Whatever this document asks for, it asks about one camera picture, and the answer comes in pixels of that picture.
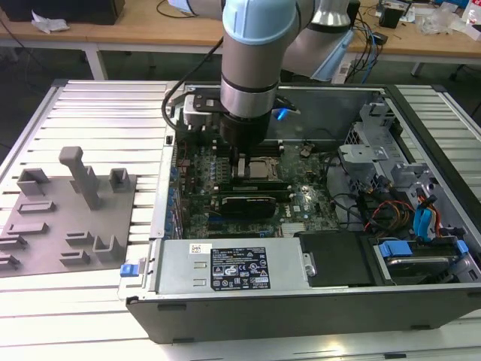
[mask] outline wooden table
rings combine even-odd
[[[159,53],[206,53],[222,36],[220,21],[205,19],[170,19],[156,12],[159,0],[126,0],[122,16],[114,26],[71,24],[71,29],[51,35],[44,34],[30,23],[6,25],[27,47],[78,49],[86,52],[96,80],[107,79],[101,50],[145,51]],[[362,13],[376,0],[362,0]],[[179,14],[169,5],[161,9]],[[389,36],[381,60],[407,62],[445,62],[454,64],[481,64],[481,43],[467,35],[422,35],[415,24],[400,24],[396,29],[376,28],[378,19],[369,14],[365,21],[374,31]],[[18,44],[0,27],[0,45],[17,47]],[[347,60],[362,53],[365,41],[356,36],[348,49]]]

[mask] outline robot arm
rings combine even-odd
[[[265,139],[281,68],[328,77],[352,39],[349,0],[169,0],[224,26],[221,136],[241,153]]]

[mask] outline blue latch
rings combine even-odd
[[[424,242],[431,241],[428,237],[428,230],[432,217],[433,212],[429,208],[418,207],[414,214],[414,234],[420,237]]]
[[[125,264],[120,266],[120,277],[137,277],[138,265]]]
[[[461,252],[462,255],[469,253],[466,242],[464,242],[462,239],[457,240],[456,245],[458,246],[459,252]]]
[[[407,241],[384,241],[379,249],[383,258],[412,256],[413,252]]]

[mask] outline white paper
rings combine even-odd
[[[32,25],[41,30],[42,32],[46,32],[50,34],[51,32],[62,32],[65,30],[69,30],[67,22],[63,19],[47,19],[46,17],[41,17],[32,11]]]

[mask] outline power supply label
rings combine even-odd
[[[265,248],[213,248],[210,250],[210,287],[214,291],[271,288]]]

